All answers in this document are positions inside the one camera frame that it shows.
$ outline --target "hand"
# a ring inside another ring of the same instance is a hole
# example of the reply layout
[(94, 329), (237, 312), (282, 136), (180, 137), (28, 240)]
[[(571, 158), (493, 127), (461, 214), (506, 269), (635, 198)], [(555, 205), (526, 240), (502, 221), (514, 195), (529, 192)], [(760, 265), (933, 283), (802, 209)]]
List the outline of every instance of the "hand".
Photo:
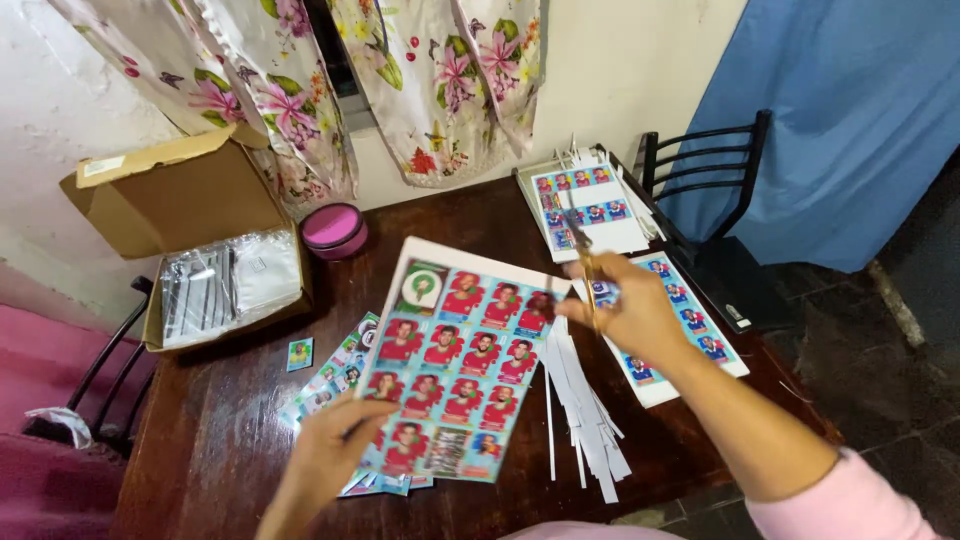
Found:
[[(594, 256), (593, 265), (597, 280), (615, 282), (620, 288), (620, 299), (614, 306), (597, 309), (597, 330), (621, 351), (661, 369), (678, 351), (692, 347), (659, 276), (613, 253)], [(566, 266), (566, 273), (579, 279), (584, 276), (584, 267), (573, 262)], [(579, 300), (568, 298), (557, 304), (556, 311), (572, 321), (592, 326), (590, 307)]]
[(347, 485), (360, 458), (399, 404), (354, 400), (344, 392), (330, 406), (303, 419), (280, 487), (257, 538), (298, 536)]

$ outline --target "floral curtain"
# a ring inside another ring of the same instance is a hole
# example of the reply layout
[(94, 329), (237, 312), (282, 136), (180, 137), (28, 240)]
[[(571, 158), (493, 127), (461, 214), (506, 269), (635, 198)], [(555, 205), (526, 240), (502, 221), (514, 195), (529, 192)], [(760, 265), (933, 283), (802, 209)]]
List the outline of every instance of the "floral curtain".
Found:
[(326, 0), (410, 184), (476, 177), (533, 145), (539, 0)]
[(357, 167), (300, 0), (49, 0), (189, 135), (246, 119), (301, 218), (356, 196)]

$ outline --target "red jersey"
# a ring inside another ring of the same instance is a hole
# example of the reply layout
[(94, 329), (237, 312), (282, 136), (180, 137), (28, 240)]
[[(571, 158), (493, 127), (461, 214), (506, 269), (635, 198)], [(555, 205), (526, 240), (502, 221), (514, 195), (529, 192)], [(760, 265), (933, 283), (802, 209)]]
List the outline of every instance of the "red jersey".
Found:
[(493, 354), (487, 351), (485, 356), (478, 356), (476, 352), (467, 353), (464, 356), (464, 364), (462, 367), (471, 367), (473, 369), (487, 369), (487, 366), (495, 362)]
[(511, 413), (513, 413), (513, 411), (509, 405), (504, 407), (503, 410), (500, 410), (496, 408), (496, 404), (489, 404), (483, 411), (483, 421), (503, 426), (507, 424), (507, 417), (510, 416)]
[(446, 365), (450, 363), (450, 359), (453, 358), (453, 346), (448, 345), (446, 347), (445, 353), (441, 353), (440, 351), (438, 351), (437, 347), (439, 347), (439, 345), (436, 347), (430, 347), (429, 349), (427, 349), (426, 352), (423, 353), (423, 361), (428, 364), (440, 364), (440, 365)]
[(407, 410), (418, 410), (421, 412), (426, 412), (430, 406), (433, 404), (433, 400), (427, 398), (424, 401), (417, 399), (417, 396), (410, 396), (407, 398), (407, 403), (403, 405), (403, 408)]
[(546, 317), (544, 317), (542, 314), (534, 315), (532, 309), (527, 309), (524, 311), (523, 314), (520, 315), (520, 322), (516, 323), (516, 325), (521, 328), (535, 331), (542, 331), (543, 325), (545, 324)]
[(380, 358), (385, 360), (409, 360), (410, 354), (417, 349), (413, 339), (407, 339), (403, 345), (397, 345), (396, 340), (387, 341), (380, 346)]
[(514, 307), (509, 303), (503, 309), (500, 309), (496, 306), (496, 302), (490, 302), (487, 306), (487, 311), (484, 312), (483, 316), (487, 319), (491, 319), (497, 322), (504, 322), (510, 320), (510, 315), (514, 312)]
[(417, 455), (411, 450), (409, 454), (401, 454), (400, 447), (394, 446), (387, 451), (387, 456), (384, 458), (384, 464), (391, 466), (392, 471), (404, 471), (410, 472), (414, 470), (414, 461), (417, 459)]
[(523, 379), (523, 374), (527, 372), (527, 363), (520, 362), (519, 366), (514, 366), (512, 360), (505, 362), (500, 366), (500, 375), (505, 375), (507, 377), (516, 377), (517, 379)]
[(470, 415), (470, 411), (468, 409), (469, 406), (470, 400), (467, 400), (465, 404), (460, 405), (457, 403), (457, 399), (453, 398), (452, 400), (446, 402), (446, 408), (444, 409), (444, 412), (450, 416), (463, 416), (466, 418)]
[(444, 299), (444, 305), (441, 306), (441, 310), (470, 315), (470, 310), (473, 309), (473, 306), (476, 304), (476, 295), (470, 294), (467, 295), (464, 300), (460, 300), (454, 296), (455, 294), (456, 292), (451, 292), (450, 294), (446, 295), (446, 299)]

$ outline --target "dark tiled floor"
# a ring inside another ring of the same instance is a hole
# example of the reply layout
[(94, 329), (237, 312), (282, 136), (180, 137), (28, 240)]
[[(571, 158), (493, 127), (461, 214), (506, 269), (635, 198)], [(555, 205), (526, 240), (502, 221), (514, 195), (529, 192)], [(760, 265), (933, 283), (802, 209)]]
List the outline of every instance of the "dark tiled floor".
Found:
[[(864, 272), (769, 266), (804, 327), (764, 336), (803, 380), (815, 406), (941, 534), (960, 538), (960, 366), (914, 350)], [(617, 520), (684, 538), (759, 538), (732, 485)], [(643, 514), (645, 520), (638, 516)]]

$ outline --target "pink sleeve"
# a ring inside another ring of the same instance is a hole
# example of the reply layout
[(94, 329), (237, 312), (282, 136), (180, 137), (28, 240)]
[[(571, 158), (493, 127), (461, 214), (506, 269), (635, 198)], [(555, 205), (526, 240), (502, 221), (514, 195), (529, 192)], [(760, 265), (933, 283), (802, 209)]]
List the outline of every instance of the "pink sleeve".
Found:
[(779, 503), (747, 501), (764, 538), (939, 538), (913, 501), (894, 491), (862, 457), (849, 449), (841, 454), (833, 470), (800, 495)]

